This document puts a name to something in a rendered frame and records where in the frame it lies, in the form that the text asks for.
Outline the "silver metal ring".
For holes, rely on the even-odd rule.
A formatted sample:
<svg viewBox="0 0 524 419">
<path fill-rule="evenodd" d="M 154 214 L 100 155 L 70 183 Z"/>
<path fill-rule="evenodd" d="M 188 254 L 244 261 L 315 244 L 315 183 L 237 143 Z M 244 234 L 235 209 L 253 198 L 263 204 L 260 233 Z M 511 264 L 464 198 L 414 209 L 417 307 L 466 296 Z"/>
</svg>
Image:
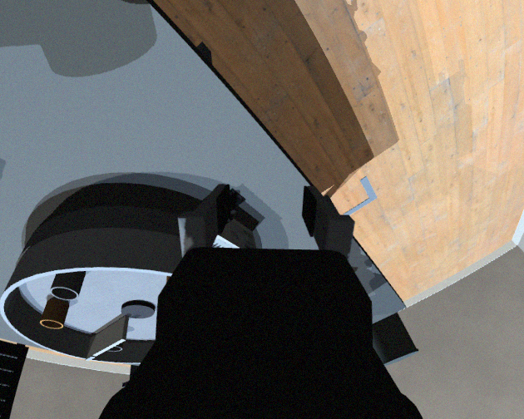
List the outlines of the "silver metal ring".
<svg viewBox="0 0 524 419">
<path fill-rule="evenodd" d="M 117 344 L 115 347 L 107 350 L 107 351 L 111 351 L 111 352 L 117 352 L 117 351 L 121 351 L 123 348 L 123 343 L 120 343 L 120 344 Z"/>
<path fill-rule="evenodd" d="M 85 275 L 85 271 L 56 274 L 50 288 L 50 293 L 54 297 L 63 300 L 77 299 L 79 297 Z"/>
</svg>

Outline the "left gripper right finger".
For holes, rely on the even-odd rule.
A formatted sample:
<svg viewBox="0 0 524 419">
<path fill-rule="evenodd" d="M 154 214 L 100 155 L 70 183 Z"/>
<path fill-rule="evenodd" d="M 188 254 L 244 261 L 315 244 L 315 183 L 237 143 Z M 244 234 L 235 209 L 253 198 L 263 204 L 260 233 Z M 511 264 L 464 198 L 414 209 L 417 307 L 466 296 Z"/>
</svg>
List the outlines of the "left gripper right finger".
<svg viewBox="0 0 524 419">
<path fill-rule="evenodd" d="M 315 186 L 304 186 L 302 217 L 319 249 L 343 254 L 349 261 L 355 221 L 338 214 Z"/>
</svg>

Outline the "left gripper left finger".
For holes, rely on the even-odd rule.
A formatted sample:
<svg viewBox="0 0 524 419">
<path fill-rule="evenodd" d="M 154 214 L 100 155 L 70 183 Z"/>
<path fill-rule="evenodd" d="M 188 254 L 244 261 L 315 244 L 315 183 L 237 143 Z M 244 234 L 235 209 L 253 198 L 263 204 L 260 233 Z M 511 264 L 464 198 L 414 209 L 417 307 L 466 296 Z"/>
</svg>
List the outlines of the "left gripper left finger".
<svg viewBox="0 0 524 419">
<path fill-rule="evenodd" d="M 193 248 L 212 247 L 230 217 L 230 185 L 218 184 L 195 211 L 178 217 L 182 258 Z"/>
</svg>

